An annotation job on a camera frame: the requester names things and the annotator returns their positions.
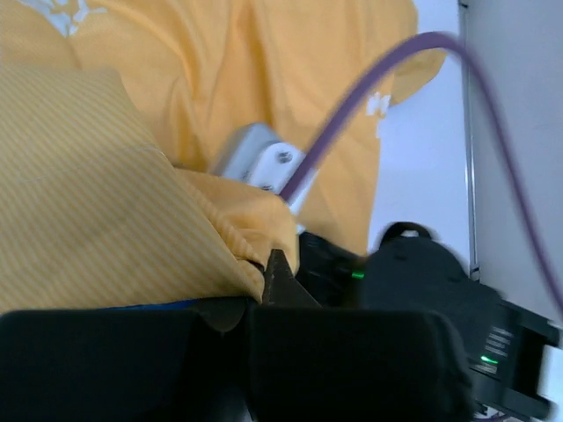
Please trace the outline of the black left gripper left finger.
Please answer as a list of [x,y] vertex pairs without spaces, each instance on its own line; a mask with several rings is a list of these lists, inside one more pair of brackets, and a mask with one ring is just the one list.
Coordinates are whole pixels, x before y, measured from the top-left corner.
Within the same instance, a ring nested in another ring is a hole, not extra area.
[[247,421],[247,300],[12,311],[1,318],[4,421]]

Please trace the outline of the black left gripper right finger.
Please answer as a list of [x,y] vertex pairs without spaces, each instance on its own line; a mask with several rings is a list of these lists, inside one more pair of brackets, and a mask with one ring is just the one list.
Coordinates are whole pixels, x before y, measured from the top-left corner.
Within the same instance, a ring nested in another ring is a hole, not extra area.
[[469,421],[463,341],[431,310],[322,308],[282,251],[247,317],[247,403],[257,421]]

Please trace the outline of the orange and blue pillowcase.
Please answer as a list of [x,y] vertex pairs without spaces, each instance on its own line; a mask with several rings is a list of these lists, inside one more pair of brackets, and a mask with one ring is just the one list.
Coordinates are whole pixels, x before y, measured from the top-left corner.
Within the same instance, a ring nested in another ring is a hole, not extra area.
[[362,102],[298,216],[208,168],[254,122],[308,147],[417,30],[410,1],[2,2],[2,312],[259,299],[272,250],[297,268],[298,224],[365,252],[377,124],[442,50]]

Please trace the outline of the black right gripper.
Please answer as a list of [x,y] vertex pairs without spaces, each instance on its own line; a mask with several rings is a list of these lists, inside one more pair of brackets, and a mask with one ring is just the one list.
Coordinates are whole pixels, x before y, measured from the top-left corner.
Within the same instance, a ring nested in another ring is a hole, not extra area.
[[463,341],[479,408],[500,418],[550,417],[554,404],[538,388],[545,348],[559,345],[559,329],[472,280],[430,230],[395,222],[368,256],[307,231],[298,240],[298,280],[320,304],[439,313]]

